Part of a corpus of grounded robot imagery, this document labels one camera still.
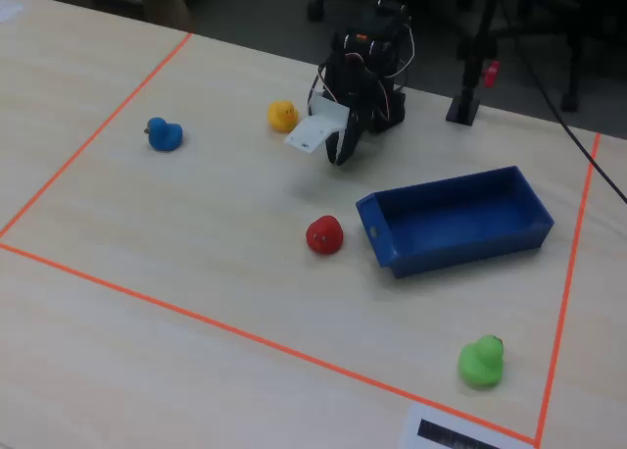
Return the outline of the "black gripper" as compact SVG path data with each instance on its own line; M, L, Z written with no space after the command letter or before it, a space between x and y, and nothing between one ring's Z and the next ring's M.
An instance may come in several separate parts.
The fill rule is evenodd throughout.
M362 125L383 125L383 84L363 59L336 59L335 97L349 116L345 129L325 139L325 149L329 163L341 166L353 156Z

